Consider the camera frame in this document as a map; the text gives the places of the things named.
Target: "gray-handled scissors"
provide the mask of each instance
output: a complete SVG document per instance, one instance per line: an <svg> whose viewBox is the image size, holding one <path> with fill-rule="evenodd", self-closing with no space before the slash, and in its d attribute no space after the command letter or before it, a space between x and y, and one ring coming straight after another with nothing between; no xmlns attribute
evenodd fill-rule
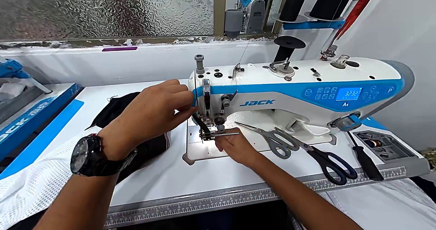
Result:
<svg viewBox="0 0 436 230"><path fill-rule="evenodd" d="M288 135L286 132L280 130L277 127L275 127L275 130L267 132L265 130L262 130L258 127L254 127L251 125L246 125L246 124L239 123L239 122L235 122L235 123L237 123L238 125L244 126L245 128L248 128L248 129L262 135L262 137L266 140L266 142L270 146L271 151L275 155L277 155L277 157L279 157L281 159L289 158L291 156L291 150L297 151L300 148L300 146L297 142L298 140L295 140L295 138ZM280 139L277 136L283 137L292 145L287 144L286 142L284 142L282 139ZM285 155L282 155L277 149L282 150Z"/></svg>

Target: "hand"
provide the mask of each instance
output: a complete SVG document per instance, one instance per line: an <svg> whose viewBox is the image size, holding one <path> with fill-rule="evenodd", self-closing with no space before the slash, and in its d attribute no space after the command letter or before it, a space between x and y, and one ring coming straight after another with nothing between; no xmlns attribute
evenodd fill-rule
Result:
<svg viewBox="0 0 436 230"><path fill-rule="evenodd" d="M215 138L218 150L224 150L233 160L247 167L255 165L260 156L263 156L251 146L239 128L226 129L225 132L239 132L238 135L226 135Z"/></svg>
<svg viewBox="0 0 436 230"><path fill-rule="evenodd" d="M138 144L176 128L198 110L192 101L193 93L176 79L145 88L99 132L106 156L122 160Z"/></svg>

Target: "blue-handled scissors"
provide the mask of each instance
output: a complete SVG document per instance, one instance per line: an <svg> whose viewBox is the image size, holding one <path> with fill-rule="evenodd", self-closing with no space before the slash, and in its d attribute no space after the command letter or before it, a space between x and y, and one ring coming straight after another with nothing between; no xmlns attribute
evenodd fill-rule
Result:
<svg viewBox="0 0 436 230"><path fill-rule="evenodd" d="M330 182L342 186L347 183L347 178L357 179L356 170L338 155L332 152L323 152L320 149L315 148L314 146L310 146L303 143L297 138L295 139L299 141L300 147L306 150L306 152L318 162L318 164L321 166L324 175ZM333 160L331 160L329 156L339 161L349 172L342 169L342 167L339 166L337 163L335 163ZM339 180L336 180L335 177L332 177L329 171L327 171L327 168L332 169L339 177Z"/></svg>
<svg viewBox="0 0 436 230"><path fill-rule="evenodd" d="M291 156L291 150L297 151L300 149L299 144L294 140L295 138L287 134L286 132L280 130L279 128L275 127L275 130L272 130L270 132L267 132L265 130L262 130L258 127L254 127L251 125L246 125L243 123L236 122L238 125L244 126L245 128L248 128L256 133L259 133L262 135L262 137L266 140L268 145L270 146L271 151L277 155L277 157L281 159L287 159ZM291 145L287 144L286 142L282 141L278 136L283 137L286 139Z"/></svg>

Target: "watch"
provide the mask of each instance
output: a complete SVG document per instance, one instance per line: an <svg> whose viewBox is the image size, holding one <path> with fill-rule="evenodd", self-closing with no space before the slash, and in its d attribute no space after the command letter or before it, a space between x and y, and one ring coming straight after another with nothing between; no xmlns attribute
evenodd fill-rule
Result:
<svg viewBox="0 0 436 230"><path fill-rule="evenodd" d="M97 134L80 138L71 155L71 172L83 176L110 176L117 174L130 164L138 151L134 149L124 160L106 158L102 139Z"/></svg>

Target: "right hand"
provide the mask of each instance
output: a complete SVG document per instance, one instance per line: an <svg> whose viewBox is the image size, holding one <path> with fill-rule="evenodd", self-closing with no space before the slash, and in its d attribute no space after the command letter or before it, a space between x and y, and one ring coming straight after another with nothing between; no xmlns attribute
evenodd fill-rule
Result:
<svg viewBox="0 0 436 230"><path fill-rule="evenodd" d="M238 135L226 135L215 138L218 150L224 150L233 160L247 167L252 167L261 154L251 146L239 128L226 129L225 132L239 132Z"/></svg>

